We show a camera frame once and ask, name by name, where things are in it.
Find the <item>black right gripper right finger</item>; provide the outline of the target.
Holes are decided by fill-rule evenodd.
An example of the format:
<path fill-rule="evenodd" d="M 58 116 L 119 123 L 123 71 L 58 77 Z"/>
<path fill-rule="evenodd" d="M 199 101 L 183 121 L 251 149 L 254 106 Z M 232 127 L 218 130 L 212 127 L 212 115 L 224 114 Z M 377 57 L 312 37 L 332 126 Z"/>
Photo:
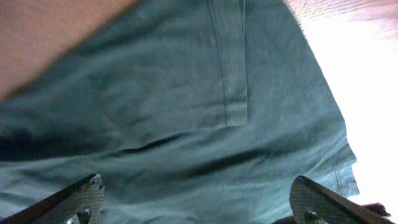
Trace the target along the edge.
<path fill-rule="evenodd" d="M 394 224 L 302 175 L 293 181 L 289 203 L 298 224 Z"/>

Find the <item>dark green t-shirt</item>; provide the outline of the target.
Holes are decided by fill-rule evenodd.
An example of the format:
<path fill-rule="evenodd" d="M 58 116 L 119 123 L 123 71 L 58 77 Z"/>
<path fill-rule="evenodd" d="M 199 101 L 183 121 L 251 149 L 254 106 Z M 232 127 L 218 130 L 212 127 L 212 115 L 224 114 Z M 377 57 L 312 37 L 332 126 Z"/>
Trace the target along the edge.
<path fill-rule="evenodd" d="M 272 223 L 355 160 L 284 2 L 145 1 L 1 105 L 1 216 L 97 173 L 101 223 Z"/>

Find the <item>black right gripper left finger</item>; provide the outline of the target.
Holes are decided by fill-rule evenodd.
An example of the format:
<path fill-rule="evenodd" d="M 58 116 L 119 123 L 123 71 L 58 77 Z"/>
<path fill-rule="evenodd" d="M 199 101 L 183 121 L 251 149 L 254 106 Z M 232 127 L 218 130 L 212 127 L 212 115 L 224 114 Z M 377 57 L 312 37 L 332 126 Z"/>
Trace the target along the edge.
<path fill-rule="evenodd" d="M 90 174 L 2 219 L 1 224 L 98 224 L 105 201 L 105 185 L 101 176 Z"/>

